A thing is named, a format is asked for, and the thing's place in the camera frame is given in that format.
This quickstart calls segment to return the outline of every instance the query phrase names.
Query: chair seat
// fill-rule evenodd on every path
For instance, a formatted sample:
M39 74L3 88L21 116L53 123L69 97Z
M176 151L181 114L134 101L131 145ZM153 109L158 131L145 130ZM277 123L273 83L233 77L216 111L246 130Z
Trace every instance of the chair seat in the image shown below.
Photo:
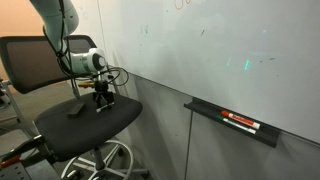
M114 137L141 113L142 104L136 100L114 94L112 109L96 112L92 94L81 96L85 108L77 118L69 118L67 113L77 103L72 99L60 103L41 113L35 125L47 141L58 161L66 161L79 156L92 147L99 147Z

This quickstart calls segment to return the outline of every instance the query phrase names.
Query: chair backrest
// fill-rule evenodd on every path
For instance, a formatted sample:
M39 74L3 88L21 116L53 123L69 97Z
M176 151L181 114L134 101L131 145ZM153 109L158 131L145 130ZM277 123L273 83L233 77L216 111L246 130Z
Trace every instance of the chair backrest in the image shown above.
M69 45L73 53L86 53L96 47L85 35L69 36ZM0 55L13 87L20 93L69 79L60 69L57 57L44 36L1 37Z

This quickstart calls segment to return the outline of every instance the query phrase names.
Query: chair leg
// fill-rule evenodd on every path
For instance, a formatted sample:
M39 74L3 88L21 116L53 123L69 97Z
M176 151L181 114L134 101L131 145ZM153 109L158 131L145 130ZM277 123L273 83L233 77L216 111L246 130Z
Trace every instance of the chair leg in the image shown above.
M108 144L115 144L115 147L110 151L110 153L106 156L105 159L102 159L100 149L104 148ZM112 164L112 161L114 160L114 157L119 151L120 147L126 149L127 152L129 153L129 158L130 158L129 168L128 169L111 169L110 165ZM75 157L72 160L70 160L67 166L65 167L65 169L63 170L61 178L64 178L65 176L67 176L67 172L72 165L93 172L93 174L89 178L90 180L94 180L97 177L107 177L108 174L114 174L122 177L124 180L128 180L131 173L141 174L141 175L147 175L149 173L147 169L133 169L133 162L134 162L133 153L131 149L124 143L116 140L109 140L109 141L106 141L101 148L96 148L93 150L92 155L95 159L95 162L86 160L81 157Z

